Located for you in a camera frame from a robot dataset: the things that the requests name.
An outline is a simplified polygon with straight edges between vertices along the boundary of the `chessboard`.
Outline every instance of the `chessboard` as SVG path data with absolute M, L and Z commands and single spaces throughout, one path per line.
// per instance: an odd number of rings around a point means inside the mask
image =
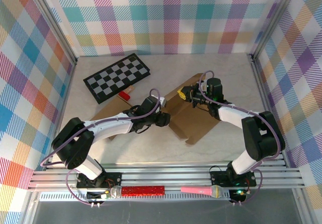
M 136 54 L 131 54 L 87 77 L 84 82 L 100 104 L 148 75 L 150 69 Z

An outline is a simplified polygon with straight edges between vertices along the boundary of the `flattened cardboard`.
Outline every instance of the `flattened cardboard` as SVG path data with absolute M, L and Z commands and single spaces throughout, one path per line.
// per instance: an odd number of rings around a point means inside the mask
M 181 87 L 191 86 L 199 81 L 202 73 L 196 74 L 165 96 L 166 107 L 162 111 L 171 115 L 169 127 L 181 139 L 187 139 L 187 144 L 195 144 L 207 134 L 219 121 L 206 111 L 192 108 L 192 104 L 182 100 L 177 91 Z
M 99 111 L 91 120 L 98 120 L 107 117 L 113 117 L 124 110 L 130 109 L 132 106 L 117 95 L 112 101 L 110 101 L 101 111 Z

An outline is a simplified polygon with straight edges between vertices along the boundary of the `pink microphone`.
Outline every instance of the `pink microphone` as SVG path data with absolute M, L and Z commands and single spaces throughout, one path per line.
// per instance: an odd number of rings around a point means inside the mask
M 214 198 L 221 198 L 223 196 L 223 188 L 219 185 L 204 186 L 204 187 L 182 186 L 181 192 L 201 194 L 201 195 L 210 195 Z

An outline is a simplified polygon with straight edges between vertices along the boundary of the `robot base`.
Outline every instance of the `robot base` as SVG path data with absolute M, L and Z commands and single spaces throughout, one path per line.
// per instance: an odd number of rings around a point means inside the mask
M 77 189 L 109 189 L 121 185 L 122 173 L 107 173 L 103 171 L 95 180 L 87 178 L 84 174 L 77 175 Z
M 242 175 L 238 175 L 238 178 L 231 181 L 226 171 L 211 171 L 211 185 L 219 185 L 221 187 L 255 187 L 256 180 L 255 175 L 252 172 L 247 172 Z

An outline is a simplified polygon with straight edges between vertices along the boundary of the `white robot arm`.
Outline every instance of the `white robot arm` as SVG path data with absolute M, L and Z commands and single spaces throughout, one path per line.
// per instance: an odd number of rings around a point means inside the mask
M 104 175 L 105 170 L 88 155 L 92 144 L 100 139 L 121 133 L 138 132 L 145 126 L 149 128 L 152 124 L 159 127 L 168 125 L 170 115 L 160 111 L 165 102 L 165 99 L 161 97 L 159 106 L 156 108 L 157 98 L 151 95 L 141 105 L 134 106 L 113 117 L 85 122 L 82 122 L 77 117 L 73 118 L 54 139 L 52 147 L 56 150 L 80 129 L 84 129 L 77 135 L 77 138 L 74 138 L 59 150 L 57 155 L 67 169 L 76 169 L 95 182 L 98 177 L 101 178 L 101 175 Z M 154 108 L 156 110 L 148 115 L 147 113 Z
M 264 158 L 276 154 L 278 150 L 277 142 L 271 130 L 259 117 L 235 109 L 232 103 L 225 100 L 220 79 L 209 78 L 201 84 L 200 88 L 199 84 L 187 86 L 179 89 L 178 93 L 183 100 L 191 102 L 193 107 L 196 107 L 197 104 L 207 105 L 211 116 L 242 129 L 246 150 L 227 166 L 226 174 L 231 182 L 255 169 Z M 224 106 L 212 103 L 204 96 L 222 103 Z M 285 142 L 273 114 L 268 111 L 257 114 L 272 127 L 278 136 L 280 149 L 284 150 Z

